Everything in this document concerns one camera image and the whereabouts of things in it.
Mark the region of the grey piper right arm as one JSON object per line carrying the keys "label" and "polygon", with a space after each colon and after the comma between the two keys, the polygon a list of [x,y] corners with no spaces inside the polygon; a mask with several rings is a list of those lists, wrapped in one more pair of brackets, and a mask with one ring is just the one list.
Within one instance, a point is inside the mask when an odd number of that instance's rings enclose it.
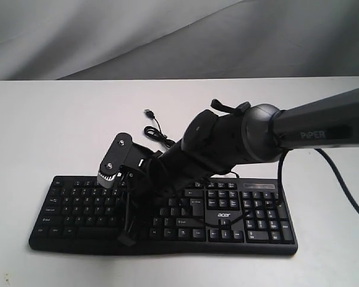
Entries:
{"label": "grey piper right arm", "polygon": [[235,108],[213,100],[211,108],[198,114],[166,152],[134,143],[131,135],[119,133],[108,155],[111,177],[121,174],[126,185],[119,201],[124,208],[124,227],[118,237],[134,246],[149,232],[170,244],[219,246],[224,242],[293,243],[290,235],[261,232],[250,236],[243,221],[250,209],[217,224],[194,217],[195,225],[175,224],[159,228],[148,223],[153,210],[169,199],[177,199],[190,183],[230,173],[237,165],[277,162],[282,164],[293,149],[359,146],[359,88],[289,110],[270,104]]}

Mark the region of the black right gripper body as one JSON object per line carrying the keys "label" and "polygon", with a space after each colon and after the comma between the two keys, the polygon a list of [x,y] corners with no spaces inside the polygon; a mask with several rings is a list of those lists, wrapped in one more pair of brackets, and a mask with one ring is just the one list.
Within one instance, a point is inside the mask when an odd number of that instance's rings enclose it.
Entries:
{"label": "black right gripper body", "polygon": [[153,209],[178,195],[169,170],[159,159],[159,152],[146,149],[127,149],[117,152],[117,199],[128,200],[135,209]]}

